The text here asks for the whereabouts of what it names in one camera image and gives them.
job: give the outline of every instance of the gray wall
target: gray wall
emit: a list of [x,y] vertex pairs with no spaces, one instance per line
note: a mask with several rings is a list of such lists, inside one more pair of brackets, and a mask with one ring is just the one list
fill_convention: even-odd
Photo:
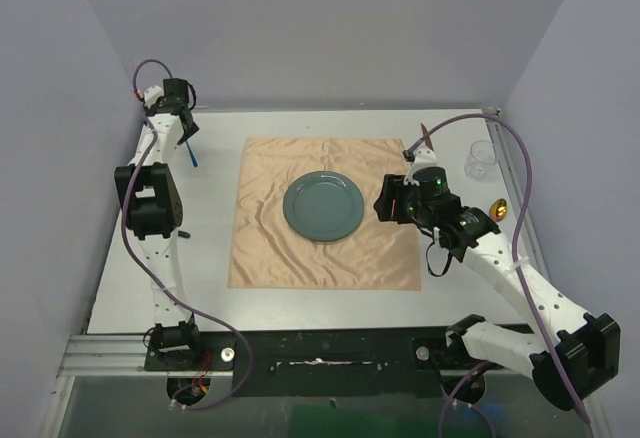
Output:
[[86,0],[0,0],[0,436],[37,434],[97,285],[135,101]]
[[565,0],[509,98],[534,165],[533,220],[556,285],[622,327],[602,389],[615,438],[638,436],[640,0]]
[[501,105],[562,0],[89,0],[216,107]]

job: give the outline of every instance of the green plate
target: green plate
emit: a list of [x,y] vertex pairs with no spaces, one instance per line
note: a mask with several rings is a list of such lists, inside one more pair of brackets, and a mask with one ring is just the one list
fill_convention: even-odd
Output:
[[340,173],[315,171],[294,181],[284,195],[284,217],[313,241],[337,241],[353,233],[364,216],[364,199]]

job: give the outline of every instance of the metal frame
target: metal frame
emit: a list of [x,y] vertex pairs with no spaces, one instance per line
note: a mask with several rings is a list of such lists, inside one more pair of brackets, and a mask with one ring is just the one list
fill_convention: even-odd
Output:
[[[485,113],[501,116],[497,108],[483,110]],[[522,189],[516,176],[514,161],[507,145],[504,130],[496,123],[488,123],[491,139],[501,150],[498,157],[500,168],[505,177],[511,208],[515,213],[520,211]],[[525,216],[522,239],[532,256],[530,260],[545,277],[547,268],[542,258],[540,246],[529,212]],[[76,376],[192,376],[191,371],[182,372],[147,372],[144,363],[147,349],[139,335],[82,335],[69,339],[63,357],[55,390],[47,408],[40,430],[41,438],[56,438],[60,432],[69,397],[73,390]],[[458,374],[459,370],[442,370],[443,373]],[[510,373],[508,370],[491,373]],[[214,376],[232,377],[233,372],[212,372]],[[610,438],[604,411],[597,393],[585,400],[585,405],[592,418],[591,431],[595,438]]]

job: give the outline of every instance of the transparent cup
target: transparent cup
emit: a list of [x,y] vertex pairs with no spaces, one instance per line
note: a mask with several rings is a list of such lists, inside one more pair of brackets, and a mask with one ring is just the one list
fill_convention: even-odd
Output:
[[493,143],[490,141],[476,141],[467,155],[464,172],[476,181],[487,181],[495,172],[498,157]]

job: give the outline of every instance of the green object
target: green object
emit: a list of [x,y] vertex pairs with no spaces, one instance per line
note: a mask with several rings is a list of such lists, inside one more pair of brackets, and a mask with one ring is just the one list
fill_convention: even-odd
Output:
[[313,241],[337,241],[353,233],[364,216],[364,199],[353,181],[340,173],[316,171],[287,189],[284,217],[297,233]]
[[[401,420],[376,413],[296,405],[291,410],[289,438],[435,438],[437,422]],[[456,427],[450,421],[446,438],[486,438],[488,430]]]

